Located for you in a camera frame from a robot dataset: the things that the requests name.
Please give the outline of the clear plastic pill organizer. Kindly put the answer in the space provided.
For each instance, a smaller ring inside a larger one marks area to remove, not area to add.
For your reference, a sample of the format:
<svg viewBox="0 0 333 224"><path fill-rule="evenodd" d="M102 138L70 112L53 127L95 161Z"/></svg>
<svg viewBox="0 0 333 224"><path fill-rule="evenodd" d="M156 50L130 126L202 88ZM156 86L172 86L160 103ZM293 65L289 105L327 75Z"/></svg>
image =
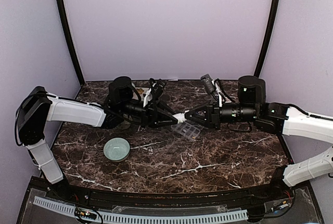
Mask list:
<svg viewBox="0 0 333 224"><path fill-rule="evenodd" d="M192 126L186 122L181 123L181 124L176 124L176 125L172 125L171 129L180 134L181 136L183 136L184 138L187 138L189 140L196 140L198 139L201 131L203 130L203 128L197 128L195 126Z"/></svg>

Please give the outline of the small white vial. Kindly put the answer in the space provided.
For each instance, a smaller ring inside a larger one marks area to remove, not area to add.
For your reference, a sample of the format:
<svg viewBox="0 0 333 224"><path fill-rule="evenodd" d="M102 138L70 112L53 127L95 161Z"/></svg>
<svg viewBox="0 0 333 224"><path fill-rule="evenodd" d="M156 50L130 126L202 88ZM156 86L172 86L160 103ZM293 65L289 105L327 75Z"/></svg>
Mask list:
<svg viewBox="0 0 333 224"><path fill-rule="evenodd" d="M177 120L177 124L181 124L187 121L185 113L176 113L173 117Z"/></svg>

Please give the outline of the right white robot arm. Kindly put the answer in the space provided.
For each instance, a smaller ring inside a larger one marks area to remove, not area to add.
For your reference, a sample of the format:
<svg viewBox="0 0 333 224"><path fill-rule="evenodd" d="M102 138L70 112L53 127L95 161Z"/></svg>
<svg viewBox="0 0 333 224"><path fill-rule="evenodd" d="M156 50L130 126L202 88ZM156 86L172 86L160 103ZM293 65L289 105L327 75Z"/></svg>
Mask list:
<svg viewBox="0 0 333 224"><path fill-rule="evenodd" d="M180 114L180 123L192 121L219 129L222 123L253 123L266 133L299 136L332 143L332 117L306 112L294 104L205 103ZM286 187L332 173L332 148L302 162L278 167L265 189L270 200L278 199Z"/></svg>

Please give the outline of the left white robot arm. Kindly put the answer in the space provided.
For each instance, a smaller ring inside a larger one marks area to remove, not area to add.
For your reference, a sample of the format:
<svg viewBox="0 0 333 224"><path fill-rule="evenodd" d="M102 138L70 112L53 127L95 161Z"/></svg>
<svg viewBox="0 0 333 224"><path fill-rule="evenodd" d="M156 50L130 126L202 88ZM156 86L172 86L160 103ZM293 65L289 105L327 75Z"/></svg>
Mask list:
<svg viewBox="0 0 333 224"><path fill-rule="evenodd" d="M18 146L24 146L35 165L53 186L53 193L62 201L73 197L73 189L66 184L66 177L50 147L45 141L47 122L60 121L112 129L123 121L139 126L162 127L185 121L183 113L175 113L159 101L163 88L154 83L145 97L137 95L132 84L109 89L103 104L82 102L49 94L37 86L23 100L16 111L14 135Z"/></svg>

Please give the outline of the square floral plate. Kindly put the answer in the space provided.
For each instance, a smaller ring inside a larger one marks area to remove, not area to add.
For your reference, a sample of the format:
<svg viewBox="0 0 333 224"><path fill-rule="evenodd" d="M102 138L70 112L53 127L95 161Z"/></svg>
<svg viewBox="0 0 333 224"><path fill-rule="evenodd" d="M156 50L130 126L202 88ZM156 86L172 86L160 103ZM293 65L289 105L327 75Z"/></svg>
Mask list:
<svg viewBox="0 0 333 224"><path fill-rule="evenodd" d="M147 91L150 90L150 88L147 87L136 87L136 91L141 96L141 98L144 98Z"/></svg>

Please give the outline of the white ceramic mug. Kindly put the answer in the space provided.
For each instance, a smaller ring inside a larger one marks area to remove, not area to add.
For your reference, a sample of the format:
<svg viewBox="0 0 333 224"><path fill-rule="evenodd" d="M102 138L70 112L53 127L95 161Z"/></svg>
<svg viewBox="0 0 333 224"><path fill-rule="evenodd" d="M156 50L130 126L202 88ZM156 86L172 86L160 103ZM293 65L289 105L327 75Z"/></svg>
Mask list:
<svg viewBox="0 0 333 224"><path fill-rule="evenodd" d="M124 121L117 126L117 129L126 130L126 129L129 129L130 127L131 127L131 123Z"/></svg>

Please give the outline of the celadon bowl front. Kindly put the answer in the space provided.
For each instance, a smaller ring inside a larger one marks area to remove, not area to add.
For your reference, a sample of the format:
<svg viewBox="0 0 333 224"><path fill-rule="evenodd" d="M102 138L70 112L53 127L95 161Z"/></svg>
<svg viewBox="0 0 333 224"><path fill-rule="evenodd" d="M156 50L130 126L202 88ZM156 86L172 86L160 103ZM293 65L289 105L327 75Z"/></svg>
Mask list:
<svg viewBox="0 0 333 224"><path fill-rule="evenodd" d="M104 156L113 162L122 162L130 154L130 144L124 138L112 138L104 145Z"/></svg>

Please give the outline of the black front rail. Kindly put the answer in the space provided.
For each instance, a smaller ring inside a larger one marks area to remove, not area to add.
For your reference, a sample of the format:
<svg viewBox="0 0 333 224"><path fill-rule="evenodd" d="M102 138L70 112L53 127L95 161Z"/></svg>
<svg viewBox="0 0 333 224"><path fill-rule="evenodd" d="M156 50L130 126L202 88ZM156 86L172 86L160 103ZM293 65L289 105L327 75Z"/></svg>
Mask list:
<svg viewBox="0 0 333 224"><path fill-rule="evenodd" d="M94 209L112 209L116 206L142 208L187 208L226 205L228 207L257 207L269 201L293 199L296 205L312 204L308 184L290 189L290 196L281 192L272 194L269 185L204 193L129 193L98 190L70 185L73 201Z"/></svg>

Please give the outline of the right black frame post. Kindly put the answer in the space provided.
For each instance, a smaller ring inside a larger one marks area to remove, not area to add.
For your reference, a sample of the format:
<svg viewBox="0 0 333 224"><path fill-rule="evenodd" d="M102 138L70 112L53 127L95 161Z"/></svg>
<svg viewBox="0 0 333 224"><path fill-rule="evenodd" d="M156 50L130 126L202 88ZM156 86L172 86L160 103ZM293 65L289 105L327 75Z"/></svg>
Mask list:
<svg viewBox="0 0 333 224"><path fill-rule="evenodd" d="M271 1L271 7L270 7L269 15L268 15L266 30L265 30L265 34L263 37L263 42L262 42L261 50L260 50L259 57L257 60L257 64L256 64L255 70L254 70L255 77L260 77L262 70L263 70L263 66L265 63L265 59L267 56L268 48L270 45L270 41L271 41L273 29L274 29L276 15L277 15L277 11L278 11L278 5L279 5L279 0Z"/></svg>

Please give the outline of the black frame post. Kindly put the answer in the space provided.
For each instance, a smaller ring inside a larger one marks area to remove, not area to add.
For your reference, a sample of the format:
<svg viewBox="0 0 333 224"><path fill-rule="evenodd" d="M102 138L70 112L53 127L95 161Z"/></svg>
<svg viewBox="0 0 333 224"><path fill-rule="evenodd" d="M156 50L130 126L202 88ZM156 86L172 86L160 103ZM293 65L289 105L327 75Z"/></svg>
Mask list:
<svg viewBox="0 0 333 224"><path fill-rule="evenodd" d="M255 77L260 77L262 70L263 70L263 66L265 63L265 59L267 56L268 48L270 45L270 41L271 41L273 29L274 29L276 15L277 15L277 11L278 11L278 5L279 5L279 0L271 1L271 7L270 7L269 15L268 15L266 30L265 30L265 34L263 37L263 42L262 42L261 50L260 50L259 57L257 60L257 64L256 64L255 70L254 70Z"/></svg>
<svg viewBox="0 0 333 224"><path fill-rule="evenodd" d="M59 18L62 26L62 31L65 37L65 41L67 44L67 49L70 55L70 59L76 74L76 77L78 79L78 82L80 86L82 87L85 84L85 79L83 76L83 72L79 63L78 56L76 54L75 46L74 46L74 41L72 38L70 26L69 26L69 21L67 17L67 12L65 9L65 1L64 0L56 0L57 8L58 8L58 13L59 13Z"/></svg>

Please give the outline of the left black frame post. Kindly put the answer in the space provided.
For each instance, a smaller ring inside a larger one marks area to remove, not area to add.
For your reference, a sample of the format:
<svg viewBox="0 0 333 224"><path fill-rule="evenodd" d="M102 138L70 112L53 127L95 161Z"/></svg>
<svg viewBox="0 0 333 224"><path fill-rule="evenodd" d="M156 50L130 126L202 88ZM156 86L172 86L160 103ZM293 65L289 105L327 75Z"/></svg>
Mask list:
<svg viewBox="0 0 333 224"><path fill-rule="evenodd" d="M76 74L76 77L78 79L78 82L80 86L82 87L85 84L85 79L83 76L83 72L79 63L78 56L76 54L75 46L74 46L74 41L72 38L70 26L69 26L69 21L67 17L67 12L65 9L65 1L64 0L56 0L57 8L58 8L58 13L59 13L59 18L62 26L62 31L65 37L65 41L67 44L67 49L70 55L70 59Z"/></svg>

